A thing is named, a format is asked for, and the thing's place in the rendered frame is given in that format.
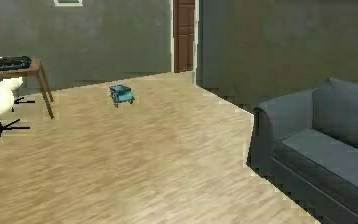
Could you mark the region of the small teal stool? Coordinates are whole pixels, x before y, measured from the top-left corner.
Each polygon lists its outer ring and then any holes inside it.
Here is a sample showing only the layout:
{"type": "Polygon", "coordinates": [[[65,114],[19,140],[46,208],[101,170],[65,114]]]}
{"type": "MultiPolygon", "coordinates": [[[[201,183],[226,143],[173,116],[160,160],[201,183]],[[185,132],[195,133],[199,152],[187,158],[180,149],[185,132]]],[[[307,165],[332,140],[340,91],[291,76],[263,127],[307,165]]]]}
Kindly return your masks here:
{"type": "Polygon", "coordinates": [[[110,96],[114,102],[116,108],[119,107],[120,103],[129,102],[133,103],[135,100],[134,95],[132,94],[132,89],[124,85],[115,85],[110,86],[110,96]]]}

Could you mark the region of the brown room door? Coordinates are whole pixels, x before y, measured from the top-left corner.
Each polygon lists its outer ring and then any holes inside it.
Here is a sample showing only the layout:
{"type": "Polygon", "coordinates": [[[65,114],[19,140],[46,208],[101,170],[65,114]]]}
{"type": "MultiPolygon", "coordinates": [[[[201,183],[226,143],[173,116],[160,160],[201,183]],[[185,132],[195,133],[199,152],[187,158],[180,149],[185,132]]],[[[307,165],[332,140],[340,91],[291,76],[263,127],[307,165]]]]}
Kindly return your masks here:
{"type": "Polygon", "coordinates": [[[174,71],[193,69],[195,0],[173,0],[174,71]]]}

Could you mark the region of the brown wooden desk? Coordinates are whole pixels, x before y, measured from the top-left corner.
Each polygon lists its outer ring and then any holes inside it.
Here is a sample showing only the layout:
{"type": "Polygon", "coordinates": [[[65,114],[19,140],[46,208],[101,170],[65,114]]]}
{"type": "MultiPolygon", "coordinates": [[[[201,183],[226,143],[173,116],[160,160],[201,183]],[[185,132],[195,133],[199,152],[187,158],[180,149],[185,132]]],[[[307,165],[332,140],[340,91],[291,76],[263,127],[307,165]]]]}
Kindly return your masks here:
{"type": "Polygon", "coordinates": [[[43,100],[45,102],[48,114],[51,119],[54,118],[54,113],[52,111],[51,102],[54,101],[51,88],[45,73],[44,66],[39,58],[32,60],[32,63],[27,69],[11,70],[11,71],[1,71],[0,80],[5,78],[17,78],[17,77],[31,77],[34,76],[38,81],[39,89],[42,93],[43,100]]]}

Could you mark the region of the grey sofa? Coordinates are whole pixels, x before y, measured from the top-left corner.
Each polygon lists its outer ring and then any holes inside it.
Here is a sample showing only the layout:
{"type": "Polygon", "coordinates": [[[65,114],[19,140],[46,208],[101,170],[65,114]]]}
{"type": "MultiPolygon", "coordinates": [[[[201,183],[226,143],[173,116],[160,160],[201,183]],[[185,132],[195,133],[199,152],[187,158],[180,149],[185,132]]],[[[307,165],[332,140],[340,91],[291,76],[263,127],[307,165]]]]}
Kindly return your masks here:
{"type": "Polygon", "coordinates": [[[358,83],[259,103],[247,165],[322,224],[358,224],[358,83]]]}

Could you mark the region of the white framed picture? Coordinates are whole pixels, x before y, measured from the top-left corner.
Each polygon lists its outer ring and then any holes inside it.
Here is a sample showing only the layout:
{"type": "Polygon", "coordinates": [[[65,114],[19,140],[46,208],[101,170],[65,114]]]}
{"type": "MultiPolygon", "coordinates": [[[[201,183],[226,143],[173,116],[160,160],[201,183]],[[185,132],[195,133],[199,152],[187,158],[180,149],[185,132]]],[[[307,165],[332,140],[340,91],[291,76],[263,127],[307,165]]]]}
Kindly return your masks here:
{"type": "Polygon", "coordinates": [[[83,0],[53,0],[56,7],[82,7],[83,0]]]}

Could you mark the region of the black keyboard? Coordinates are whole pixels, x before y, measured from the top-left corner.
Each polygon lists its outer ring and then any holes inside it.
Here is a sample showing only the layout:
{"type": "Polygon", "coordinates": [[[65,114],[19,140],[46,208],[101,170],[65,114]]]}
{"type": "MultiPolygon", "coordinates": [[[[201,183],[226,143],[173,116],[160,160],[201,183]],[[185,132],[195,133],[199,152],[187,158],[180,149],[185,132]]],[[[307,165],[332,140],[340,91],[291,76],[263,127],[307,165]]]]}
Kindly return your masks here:
{"type": "Polygon", "coordinates": [[[0,57],[0,72],[19,69],[28,69],[32,59],[28,56],[0,57]]]}

